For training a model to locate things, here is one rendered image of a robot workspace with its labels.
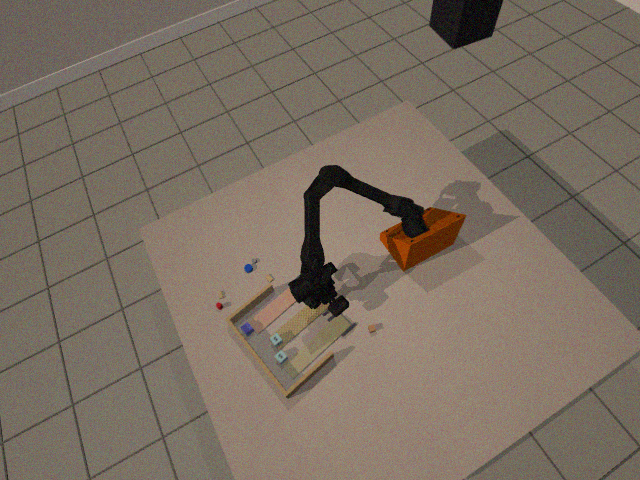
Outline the pink flat strip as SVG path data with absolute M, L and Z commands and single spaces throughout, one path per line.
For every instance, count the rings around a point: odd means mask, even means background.
M 286 299 L 286 301 L 292 306 L 296 300 L 293 297 L 292 293 L 290 292 L 290 288 L 288 288 L 287 290 L 285 290 L 281 295 Z

